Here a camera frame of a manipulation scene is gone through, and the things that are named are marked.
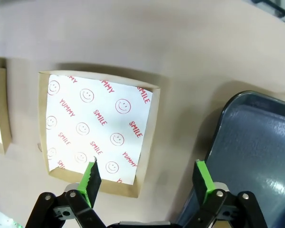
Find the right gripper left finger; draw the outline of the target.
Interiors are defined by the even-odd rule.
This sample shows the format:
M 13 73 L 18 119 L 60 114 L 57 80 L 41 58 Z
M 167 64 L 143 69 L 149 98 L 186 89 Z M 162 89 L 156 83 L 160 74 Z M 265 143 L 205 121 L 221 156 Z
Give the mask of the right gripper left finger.
M 87 165 L 81 181 L 69 184 L 60 196 L 52 192 L 41 193 L 25 227 L 61 228 L 66 220 L 74 219 L 81 228 L 105 228 L 93 209 L 100 185 L 95 160 Z

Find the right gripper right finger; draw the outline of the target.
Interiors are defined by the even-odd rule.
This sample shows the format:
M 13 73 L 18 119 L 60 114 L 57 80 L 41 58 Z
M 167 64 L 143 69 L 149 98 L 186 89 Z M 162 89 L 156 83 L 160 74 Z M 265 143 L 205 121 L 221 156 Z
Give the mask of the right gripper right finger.
M 242 191 L 233 195 L 224 183 L 217 187 L 204 161 L 195 161 L 192 181 L 199 210 L 185 222 L 184 228 L 211 228 L 217 221 L 226 221 L 232 228 L 267 227 L 254 193 Z

